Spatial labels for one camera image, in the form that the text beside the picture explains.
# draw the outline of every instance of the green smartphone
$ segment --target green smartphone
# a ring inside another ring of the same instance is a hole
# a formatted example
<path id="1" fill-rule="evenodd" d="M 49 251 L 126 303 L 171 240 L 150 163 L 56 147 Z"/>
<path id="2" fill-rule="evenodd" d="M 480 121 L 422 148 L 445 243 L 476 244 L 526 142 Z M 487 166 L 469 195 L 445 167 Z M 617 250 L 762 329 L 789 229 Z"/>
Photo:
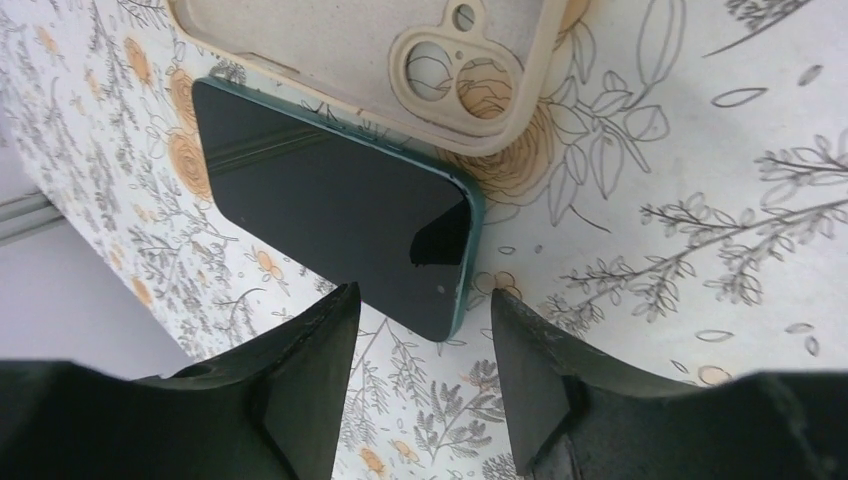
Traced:
<path id="1" fill-rule="evenodd" d="M 459 329 L 485 209 L 471 176 L 240 85 L 201 79 L 192 95 L 225 217 L 322 279 L 358 282 L 428 340 Z"/>

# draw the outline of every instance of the phone screen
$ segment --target phone screen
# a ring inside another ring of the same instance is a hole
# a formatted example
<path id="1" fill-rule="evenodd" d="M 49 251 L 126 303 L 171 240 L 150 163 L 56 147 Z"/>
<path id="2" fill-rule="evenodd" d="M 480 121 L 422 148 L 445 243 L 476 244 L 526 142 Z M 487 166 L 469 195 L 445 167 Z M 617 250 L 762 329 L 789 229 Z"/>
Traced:
<path id="1" fill-rule="evenodd" d="M 213 85 L 193 96 L 225 217 L 334 284 L 359 282 L 363 301 L 419 335 L 448 338 L 473 224 L 453 181 Z"/>

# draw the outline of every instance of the gray surface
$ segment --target gray surface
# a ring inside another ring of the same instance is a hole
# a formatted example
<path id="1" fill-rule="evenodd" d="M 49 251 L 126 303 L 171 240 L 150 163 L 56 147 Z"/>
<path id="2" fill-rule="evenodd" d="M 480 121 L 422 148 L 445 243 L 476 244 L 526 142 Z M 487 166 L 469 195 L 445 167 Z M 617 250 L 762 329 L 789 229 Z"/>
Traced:
<path id="1" fill-rule="evenodd" d="M 191 360 L 67 222 L 0 248 L 0 358 L 137 378 Z"/>

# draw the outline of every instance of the printed flower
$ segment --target printed flower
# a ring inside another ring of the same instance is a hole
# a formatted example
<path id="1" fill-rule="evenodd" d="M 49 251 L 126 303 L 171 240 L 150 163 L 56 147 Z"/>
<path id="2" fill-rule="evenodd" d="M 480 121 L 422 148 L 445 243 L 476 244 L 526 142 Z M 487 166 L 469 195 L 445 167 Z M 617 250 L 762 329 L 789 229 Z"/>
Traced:
<path id="1" fill-rule="evenodd" d="M 723 368 L 706 365 L 698 369 L 698 378 L 707 385 L 719 385 L 733 377 L 725 372 Z"/>
<path id="2" fill-rule="evenodd" d="M 368 471 L 374 472 L 378 477 L 383 478 L 386 473 L 386 466 L 373 450 L 370 448 L 363 448 L 359 452 L 359 456 L 365 461 L 365 466 L 368 467 Z"/>
<path id="3" fill-rule="evenodd" d="M 493 62 L 477 62 L 461 72 L 459 97 L 480 118 L 494 118 L 509 106 L 512 88 L 506 71 Z M 438 149 L 439 158 L 469 172 L 493 202 L 525 206 L 547 186 L 553 160 L 553 121 L 540 103 L 527 129 L 501 152 L 469 157 Z"/>
<path id="4" fill-rule="evenodd" d="M 259 268 L 277 280 L 283 279 L 283 271 L 280 270 L 280 267 L 274 265 L 274 261 L 271 260 L 271 256 L 268 255 L 267 252 L 260 250 L 256 254 L 256 262 L 259 263 Z"/>
<path id="5" fill-rule="evenodd" d="M 521 291 L 515 286 L 515 277 L 509 272 L 480 272 L 474 277 L 474 288 L 483 295 L 490 295 L 496 288 L 501 288 L 521 300 Z"/>
<path id="6" fill-rule="evenodd" d="M 138 80 L 142 85 L 150 87 L 153 85 L 153 72 L 150 70 L 150 63 L 147 61 L 147 54 L 132 38 L 127 37 L 124 40 L 124 51 L 127 54 L 127 63 L 133 69 Z"/>
<path id="7" fill-rule="evenodd" d="M 203 200 L 212 201 L 206 161 L 195 136 L 181 130 L 173 132 L 168 137 L 168 154 L 186 189 Z"/>
<path id="8" fill-rule="evenodd" d="M 35 27 L 35 34 L 38 36 L 38 41 L 44 45 L 44 48 L 51 55 L 59 55 L 59 45 L 56 44 L 56 41 L 44 27 Z"/>
<path id="9" fill-rule="evenodd" d="M 171 74 L 170 90 L 171 101 L 174 109 L 180 117 L 180 124 L 189 132 L 197 131 L 197 117 L 194 113 L 194 102 L 191 100 L 192 78 L 182 68 L 178 68 Z"/>
<path id="10" fill-rule="evenodd" d="M 144 284 L 138 277 L 132 278 L 133 290 L 135 290 L 135 296 L 138 297 L 138 300 L 145 307 L 150 307 L 153 303 L 153 298 L 150 296 L 150 291 L 147 289 L 147 285 Z"/>
<path id="11" fill-rule="evenodd" d="M 400 453 L 401 458 L 406 459 L 410 463 L 419 462 L 420 459 L 418 458 L 418 454 L 409 448 L 409 445 L 406 443 L 400 440 L 394 440 L 392 442 L 392 446 L 398 451 L 398 453 Z"/>

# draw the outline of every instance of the leaf print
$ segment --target leaf print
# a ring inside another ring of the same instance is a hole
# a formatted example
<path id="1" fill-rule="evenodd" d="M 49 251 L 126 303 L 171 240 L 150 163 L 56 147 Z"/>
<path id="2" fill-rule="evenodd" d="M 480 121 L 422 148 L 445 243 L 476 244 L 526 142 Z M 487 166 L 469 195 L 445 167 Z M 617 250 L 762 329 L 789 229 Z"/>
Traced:
<path id="1" fill-rule="evenodd" d="M 729 92 L 717 95 L 715 98 L 710 100 L 710 103 L 719 108 L 740 107 L 765 95 L 766 92 L 768 92 L 768 88 L 738 88 L 736 90 L 730 90 Z"/>
<path id="2" fill-rule="evenodd" d="M 702 342 L 721 343 L 733 338 L 733 333 L 725 330 L 701 330 L 695 333 L 695 338 Z"/>
<path id="3" fill-rule="evenodd" d="M 819 341 L 816 340 L 816 337 L 810 335 L 804 340 L 804 348 L 807 349 L 807 353 L 814 357 L 819 356 L 819 352 L 821 351 L 821 346 L 819 345 Z"/>
<path id="4" fill-rule="evenodd" d="M 511 453 L 502 453 L 483 462 L 484 480 L 515 480 L 515 462 Z"/>
<path id="5" fill-rule="evenodd" d="M 645 86 L 668 77 L 683 46 L 686 26 L 684 0 L 651 0 L 637 43 L 639 79 Z"/>
<path id="6" fill-rule="evenodd" d="M 706 365 L 698 369 L 698 378 L 707 385 L 715 386 L 730 380 L 732 377 L 720 367 Z"/>
<path id="7" fill-rule="evenodd" d="M 627 91 L 627 82 L 625 82 L 617 73 L 612 70 L 607 70 L 604 74 L 604 90 L 622 90 Z"/>
<path id="8" fill-rule="evenodd" d="M 551 175 L 551 188 L 548 189 L 548 212 L 550 213 L 551 225 L 558 226 L 571 208 L 571 204 L 577 197 L 578 184 L 571 175 L 565 163 L 560 163 Z"/>
<path id="9" fill-rule="evenodd" d="M 592 103 L 592 113 L 599 118 L 615 115 L 624 107 L 632 94 L 624 90 L 610 90 L 600 95 Z"/>
<path id="10" fill-rule="evenodd" d="M 577 64 L 580 81 L 585 84 L 592 74 L 592 67 L 595 65 L 595 57 L 598 53 L 595 48 L 595 37 L 582 20 L 572 27 L 571 37 L 574 42 L 574 63 Z"/>
<path id="11" fill-rule="evenodd" d="M 448 388 L 442 383 L 437 388 L 436 382 L 430 385 L 429 415 L 423 410 L 418 411 L 417 425 L 414 427 L 416 445 L 426 451 L 433 463 L 440 450 L 448 448 L 454 456 L 460 458 L 476 458 L 477 449 L 488 446 L 492 437 L 486 435 L 486 423 L 503 423 L 503 399 L 500 397 L 497 385 L 496 365 L 494 362 L 483 360 L 476 362 L 467 377 L 467 381 L 478 390 L 466 402 L 460 391 L 462 385 Z M 458 423 L 473 417 L 465 424 Z"/>
<path id="12" fill-rule="evenodd" d="M 567 108 L 577 106 L 577 81 L 574 76 L 565 79 L 559 88 L 551 95 L 553 103 L 562 105 Z"/>
<path id="13" fill-rule="evenodd" d="M 813 328 L 814 327 L 812 325 L 810 325 L 809 323 L 793 323 L 792 325 L 789 325 L 788 327 L 786 327 L 784 332 L 790 333 L 790 334 L 793 334 L 793 335 L 798 334 L 798 333 L 810 333 L 810 332 L 813 331 Z"/>
<path id="14" fill-rule="evenodd" d="M 627 134 L 640 142 L 653 142 L 666 138 L 670 133 L 668 119 L 659 105 L 649 105 L 627 112 L 624 116 Z"/>
<path id="15" fill-rule="evenodd" d="M 562 143 L 572 143 L 574 140 L 589 133 L 589 129 L 586 128 L 583 119 L 571 108 L 556 103 L 548 105 L 548 108 L 551 111 L 551 118 Z"/>
<path id="16" fill-rule="evenodd" d="M 590 152 L 592 174 L 601 190 L 601 196 L 606 200 L 615 191 L 624 168 L 621 139 L 604 129 L 592 141 Z"/>
<path id="17" fill-rule="evenodd" d="M 674 365 L 674 368 L 678 369 L 680 373 L 685 373 L 687 375 L 689 374 L 689 369 L 684 367 L 683 364 L 678 362 L 677 360 L 672 360 L 671 364 Z"/>
<path id="18" fill-rule="evenodd" d="M 589 160 L 582 148 L 577 145 L 569 145 L 565 149 L 563 161 L 568 169 L 568 174 L 578 185 L 586 183 L 586 177 L 589 175 Z"/>
<path id="19" fill-rule="evenodd" d="M 824 66 L 822 65 L 813 65 L 812 67 L 805 70 L 804 73 L 801 74 L 801 77 L 798 78 L 798 86 L 806 87 L 807 85 L 813 83 L 813 81 L 817 79 L 819 75 L 821 75 L 821 71 L 823 69 Z"/>

